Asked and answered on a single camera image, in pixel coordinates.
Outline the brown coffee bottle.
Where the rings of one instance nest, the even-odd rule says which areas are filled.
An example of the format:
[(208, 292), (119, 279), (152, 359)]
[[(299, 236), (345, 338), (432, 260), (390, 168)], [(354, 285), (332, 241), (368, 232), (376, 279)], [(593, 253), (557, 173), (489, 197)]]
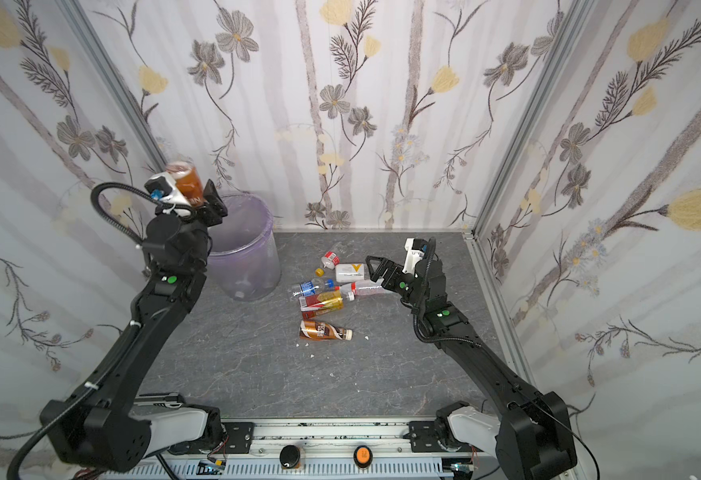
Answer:
[(194, 207), (204, 204), (204, 186), (198, 176), (198, 170), (192, 161), (178, 160), (166, 166), (166, 172), (174, 178), (176, 188)]
[(314, 320), (302, 320), (300, 337), (314, 341), (342, 340), (351, 341), (354, 332), (350, 329), (332, 326), (332, 324)]

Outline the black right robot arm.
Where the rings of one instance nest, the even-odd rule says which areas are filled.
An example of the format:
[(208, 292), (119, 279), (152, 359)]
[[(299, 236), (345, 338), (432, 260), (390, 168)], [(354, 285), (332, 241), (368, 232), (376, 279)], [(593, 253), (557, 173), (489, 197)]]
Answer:
[(410, 310), (416, 338), (447, 354), (485, 394), (489, 415), (456, 402), (435, 420), (444, 450), (471, 446), (496, 458), (496, 471), (508, 479), (555, 479), (579, 463), (585, 447), (572, 428), (567, 404), (555, 392), (542, 394), (480, 338), (468, 317), (449, 299), (436, 239), (410, 238), (406, 259), (369, 255), (374, 282), (400, 295)]

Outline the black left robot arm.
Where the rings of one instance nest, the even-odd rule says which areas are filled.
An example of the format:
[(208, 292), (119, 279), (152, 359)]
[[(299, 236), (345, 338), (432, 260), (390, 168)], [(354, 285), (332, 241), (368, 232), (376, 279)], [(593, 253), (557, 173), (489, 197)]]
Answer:
[(40, 429), (14, 454), (6, 476), (20, 476), (22, 462), (43, 439), (58, 459), (100, 471), (127, 472), (144, 458), (177, 445), (214, 450), (224, 442), (216, 407), (186, 406), (168, 413), (134, 417), (138, 388), (162, 346), (198, 302), (212, 251), (208, 230), (222, 224), (226, 205), (209, 181), (198, 207), (172, 204), (118, 182), (98, 184), (90, 194), (96, 213), (117, 226), (100, 205), (110, 189), (134, 193), (156, 205), (146, 237), (136, 244), (150, 263), (150, 278), (130, 304), (130, 323), (86, 381), (64, 401), (52, 400), (40, 414)]

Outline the purple lined waste bin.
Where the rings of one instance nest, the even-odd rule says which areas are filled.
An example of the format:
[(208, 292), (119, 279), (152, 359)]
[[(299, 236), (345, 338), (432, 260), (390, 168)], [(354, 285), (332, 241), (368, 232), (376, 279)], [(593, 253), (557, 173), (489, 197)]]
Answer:
[(264, 200), (252, 194), (228, 195), (224, 204), (228, 216), (208, 230), (212, 237), (208, 278), (236, 301), (262, 299), (282, 276), (274, 215)]

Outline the small bottle red white cap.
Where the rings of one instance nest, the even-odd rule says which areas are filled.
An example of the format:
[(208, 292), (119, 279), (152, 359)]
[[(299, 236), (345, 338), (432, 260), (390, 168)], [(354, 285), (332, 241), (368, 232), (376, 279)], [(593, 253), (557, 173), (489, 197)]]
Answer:
[(340, 264), (340, 255), (334, 250), (328, 250), (324, 256), (322, 256), (322, 265), (328, 270), (334, 270), (336, 266)]

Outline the clear bottle blue label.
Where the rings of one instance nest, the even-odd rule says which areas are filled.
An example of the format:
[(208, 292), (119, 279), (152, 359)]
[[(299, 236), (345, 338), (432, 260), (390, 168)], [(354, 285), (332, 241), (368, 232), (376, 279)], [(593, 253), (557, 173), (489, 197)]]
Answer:
[(293, 285), (290, 288), (292, 298), (308, 297), (316, 294), (334, 291), (336, 283), (330, 278), (314, 278), (306, 282)]

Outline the orange knob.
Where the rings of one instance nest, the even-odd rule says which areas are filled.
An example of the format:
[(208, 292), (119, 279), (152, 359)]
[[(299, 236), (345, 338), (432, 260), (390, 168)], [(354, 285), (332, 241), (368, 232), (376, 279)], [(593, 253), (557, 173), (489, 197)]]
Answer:
[(358, 468), (367, 469), (373, 463), (374, 454), (370, 447), (366, 445), (360, 445), (354, 451), (353, 459)]

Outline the black grey utility knife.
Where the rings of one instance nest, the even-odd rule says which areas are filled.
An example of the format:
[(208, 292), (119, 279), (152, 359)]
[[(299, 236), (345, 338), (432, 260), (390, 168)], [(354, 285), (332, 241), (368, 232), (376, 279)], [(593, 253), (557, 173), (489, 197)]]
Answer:
[(136, 396), (134, 403), (148, 403), (154, 405), (184, 404), (184, 396), (178, 392), (147, 393)]

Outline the black knob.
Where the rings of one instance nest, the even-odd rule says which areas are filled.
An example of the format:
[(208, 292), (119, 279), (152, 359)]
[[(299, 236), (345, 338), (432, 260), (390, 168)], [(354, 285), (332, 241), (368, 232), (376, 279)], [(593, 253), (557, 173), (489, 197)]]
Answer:
[(298, 469), (302, 465), (302, 449), (294, 444), (286, 445), (280, 450), (278, 461), (286, 470)]

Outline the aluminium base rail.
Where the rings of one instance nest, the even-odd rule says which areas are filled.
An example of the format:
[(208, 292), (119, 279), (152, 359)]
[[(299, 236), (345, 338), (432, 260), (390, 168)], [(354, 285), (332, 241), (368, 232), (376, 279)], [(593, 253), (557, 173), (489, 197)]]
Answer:
[[(479, 448), (447, 447), (428, 416), (226, 419), (224, 445), (210, 455), (146, 459), (126, 479), (500, 479), (496, 459)], [(298, 469), (280, 467), (280, 450), (302, 449)], [(353, 456), (372, 449), (367, 469)]]

